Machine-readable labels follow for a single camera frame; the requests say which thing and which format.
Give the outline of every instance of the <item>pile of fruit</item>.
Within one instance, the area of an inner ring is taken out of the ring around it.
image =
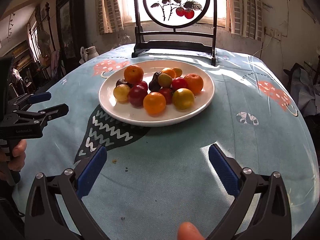
[[[129,101],[133,106],[143,106],[150,115],[160,114],[171,103],[177,109],[188,109],[196,94],[203,88],[203,79],[197,74],[181,77],[180,68],[164,68],[154,73],[149,85],[143,81],[143,69],[130,65],[124,70],[124,79],[116,82],[113,95],[118,102]]]

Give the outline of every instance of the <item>light blue tablecloth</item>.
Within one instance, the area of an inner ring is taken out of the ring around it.
[[[13,194],[20,210],[36,173],[61,174],[100,142],[108,160],[83,202],[111,239],[175,239],[183,221],[207,236],[233,201],[208,160],[208,148],[217,142],[242,167],[263,175],[281,172],[294,236],[319,200],[319,169],[303,117],[273,73],[255,57],[222,49],[216,49],[216,67],[203,53],[150,50],[131,58],[132,52],[132,44],[124,45],[90,60],[50,88],[50,101],[32,106],[30,111],[38,111],[66,103],[70,111],[49,122],[41,139],[28,140],[26,165]],[[98,101],[101,71],[153,59],[180,60],[205,70],[216,89],[208,108],[177,125],[151,129],[106,115]],[[99,130],[98,122],[107,128]],[[70,218],[67,223],[77,231]]]

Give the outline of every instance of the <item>fruit plate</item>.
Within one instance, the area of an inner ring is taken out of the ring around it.
[[[122,68],[111,74],[101,85],[99,90],[99,103],[101,107],[111,117],[125,123],[156,127],[156,126],[167,126],[183,122],[200,112],[202,112],[211,102],[214,95],[214,83],[211,77],[201,68],[198,68],[189,63],[176,61],[176,60],[148,60],[137,63],[143,69],[144,77],[143,80],[150,83],[153,74],[156,71],[162,69],[178,67],[182,69],[182,77],[189,73],[195,73],[202,77],[204,81],[204,87],[202,91],[195,95],[194,105],[185,110],[177,110],[173,104],[167,105],[166,109],[157,116],[150,116],[147,114],[143,106],[134,107],[129,102],[119,103],[113,96],[113,89],[116,86],[116,82],[119,79],[124,78],[124,70]]]

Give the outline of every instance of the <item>electrical outlet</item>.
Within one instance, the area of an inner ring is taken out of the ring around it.
[[[280,31],[278,31],[277,29],[272,29],[272,28],[265,28],[265,30],[266,30],[266,32],[265,32],[266,35],[281,41],[282,33]]]

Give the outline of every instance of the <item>dark wooden cabinet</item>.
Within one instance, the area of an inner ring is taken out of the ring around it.
[[[56,0],[56,18],[63,64],[70,73],[80,66],[80,48],[87,47],[84,0]]]

